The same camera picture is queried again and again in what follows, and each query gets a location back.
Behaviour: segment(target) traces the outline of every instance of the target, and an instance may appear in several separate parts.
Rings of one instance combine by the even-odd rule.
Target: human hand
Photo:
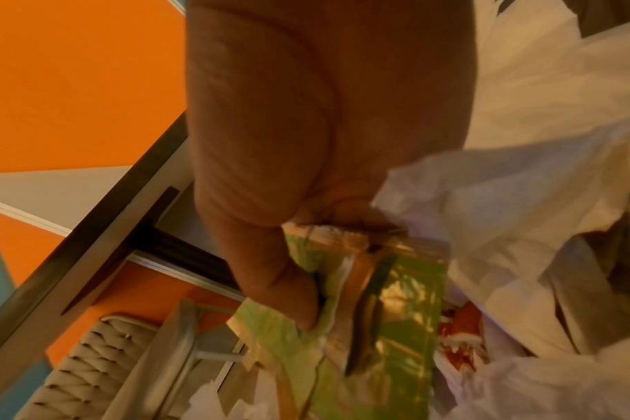
[[[465,140],[476,78],[465,0],[191,0],[198,211],[243,292],[304,330],[313,280],[287,221],[382,229],[387,170]]]

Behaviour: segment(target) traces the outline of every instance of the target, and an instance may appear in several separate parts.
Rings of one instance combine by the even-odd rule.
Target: orange panel
[[[19,286],[63,237],[0,214],[0,254],[10,279]]]
[[[167,0],[0,0],[0,172],[131,165],[185,109]]]
[[[47,356],[56,366],[101,317],[121,313],[133,318],[161,324],[181,299],[236,309],[239,302],[201,289],[135,263],[127,263],[105,289],[96,303],[50,347]],[[209,313],[202,318],[205,330],[222,325],[229,319],[223,313]]]

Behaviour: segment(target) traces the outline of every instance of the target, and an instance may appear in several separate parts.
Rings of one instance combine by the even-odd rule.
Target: green foil packet
[[[275,374],[281,419],[427,419],[448,248],[325,226],[285,232],[318,282],[317,325],[303,333],[250,299],[228,322],[246,360]]]

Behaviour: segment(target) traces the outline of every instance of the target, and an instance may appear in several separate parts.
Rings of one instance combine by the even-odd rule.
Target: teal wall
[[[10,296],[12,291],[12,282],[0,256],[0,306]],[[41,360],[24,372],[24,375],[15,383],[15,386],[0,398],[0,420],[11,420],[31,394],[42,385],[50,370],[47,361]]]

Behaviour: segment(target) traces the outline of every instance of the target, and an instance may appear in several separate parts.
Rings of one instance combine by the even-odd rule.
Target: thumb
[[[294,320],[303,331],[318,317],[315,281],[289,256],[280,226],[265,228],[234,219],[228,213],[198,205],[200,215],[218,239],[241,290],[251,299]]]

